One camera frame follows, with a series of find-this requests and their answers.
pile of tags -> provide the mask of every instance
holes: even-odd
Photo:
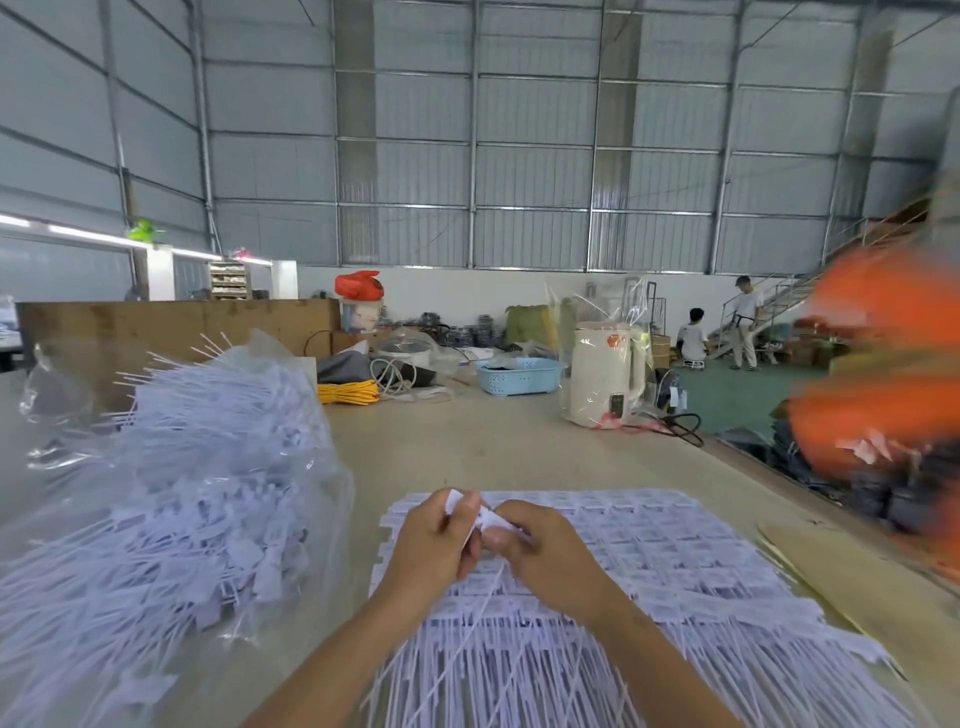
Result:
[[[352,482],[271,342],[208,341],[205,363],[123,375],[132,410],[71,433],[50,502],[0,529],[29,537],[0,563],[0,726],[44,724],[64,701],[71,725],[131,708],[145,723],[185,638],[258,629],[307,578],[332,589]]]
[[[371,591],[383,576],[407,511],[381,525]],[[522,498],[557,508],[603,569],[660,627],[748,726],[908,728],[914,719],[868,663],[881,645],[826,623],[819,604],[794,596],[779,570],[696,500],[673,491],[486,493],[493,507]],[[602,648],[548,610],[502,559],[482,559],[420,631],[380,670],[364,704],[387,725],[639,726]]]

red plastic bag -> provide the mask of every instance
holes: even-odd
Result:
[[[333,289],[339,296],[352,301],[379,301],[383,298],[383,286],[374,276],[379,271],[357,271],[337,276]]]

fluorescent light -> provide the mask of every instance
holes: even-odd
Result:
[[[10,215],[0,215],[0,223],[3,225],[16,225],[18,228],[30,227],[30,221],[22,217],[11,217]]]
[[[201,251],[188,251],[185,248],[174,248],[174,255],[183,255],[184,257],[198,257],[203,260],[223,260],[222,255],[214,253],[203,253]]]
[[[48,225],[47,230],[55,232],[57,235],[66,235],[67,237],[79,237],[82,240],[96,240],[98,243],[112,243],[113,245],[125,245],[128,248],[150,249],[153,246],[149,243],[141,243],[139,240],[130,240],[118,235],[106,235],[102,232],[90,232],[77,230],[76,228],[64,228],[60,225]]]
[[[268,265],[272,266],[274,262],[272,260],[264,260],[262,257],[238,257],[236,258],[241,263],[250,263],[250,265]]]

yellow cable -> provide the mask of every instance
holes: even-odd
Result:
[[[352,382],[350,384],[318,384],[317,397],[322,404],[373,404],[380,399],[376,381]]]

warehouse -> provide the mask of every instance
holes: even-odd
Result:
[[[954,720],[960,5],[0,0],[0,49],[0,728],[299,725],[443,488],[559,510],[743,724]],[[483,543],[347,708],[660,725]]]

